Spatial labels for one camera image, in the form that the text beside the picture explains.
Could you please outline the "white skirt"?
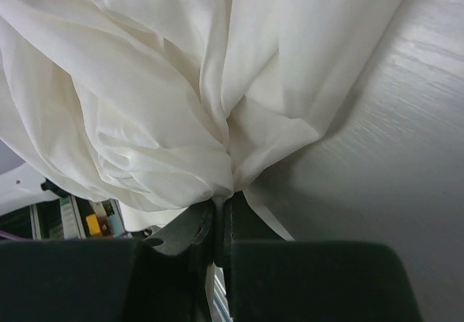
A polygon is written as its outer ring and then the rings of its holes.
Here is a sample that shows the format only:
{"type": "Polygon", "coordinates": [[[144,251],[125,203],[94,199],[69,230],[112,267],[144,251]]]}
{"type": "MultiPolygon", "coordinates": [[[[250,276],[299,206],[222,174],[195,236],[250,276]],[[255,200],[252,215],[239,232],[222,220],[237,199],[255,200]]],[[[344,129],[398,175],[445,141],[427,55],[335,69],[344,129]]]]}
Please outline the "white skirt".
{"type": "Polygon", "coordinates": [[[1,140],[163,226],[326,134],[402,0],[1,0],[1,140]]]}

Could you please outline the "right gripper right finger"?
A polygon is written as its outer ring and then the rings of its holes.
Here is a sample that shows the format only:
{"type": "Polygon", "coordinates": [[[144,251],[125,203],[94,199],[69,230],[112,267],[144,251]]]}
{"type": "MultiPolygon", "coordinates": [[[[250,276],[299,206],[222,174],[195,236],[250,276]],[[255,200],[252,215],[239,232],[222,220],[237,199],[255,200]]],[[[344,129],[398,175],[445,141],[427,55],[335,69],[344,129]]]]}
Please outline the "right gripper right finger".
{"type": "Polygon", "coordinates": [[[393,249],[365,241],[287,241],[240,192],[215,208],[215,262],[234,321],[422,318],[393,249]]]}

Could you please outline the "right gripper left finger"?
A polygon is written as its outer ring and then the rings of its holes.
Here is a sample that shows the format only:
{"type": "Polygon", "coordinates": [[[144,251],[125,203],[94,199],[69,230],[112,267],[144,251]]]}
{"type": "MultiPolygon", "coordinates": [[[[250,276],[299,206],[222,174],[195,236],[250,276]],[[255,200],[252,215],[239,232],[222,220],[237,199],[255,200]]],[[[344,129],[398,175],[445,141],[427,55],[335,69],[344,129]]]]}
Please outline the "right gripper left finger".
{"type": "Polygon", "coordinates": [[[209,321],[214,204],[145,240],[1,243],[3,321],[209,321]]]}

